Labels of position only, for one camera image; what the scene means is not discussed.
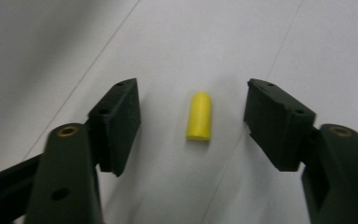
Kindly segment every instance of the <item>white table surface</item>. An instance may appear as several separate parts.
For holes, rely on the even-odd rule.
[[[358,131],[358,1],[0,0],[0,171],[132,77],[142,125],[124,174],[100,174],[106,223],[309,223],[303,166],[278,172],[242,122],[246,82]],[[207,144],[185,140],[195,91]]]

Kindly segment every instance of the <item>earplug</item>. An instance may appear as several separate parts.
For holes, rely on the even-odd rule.
[[[212,100],[207,92],[199,91],[191,100],[186,139],[208,141],[211,139]]]

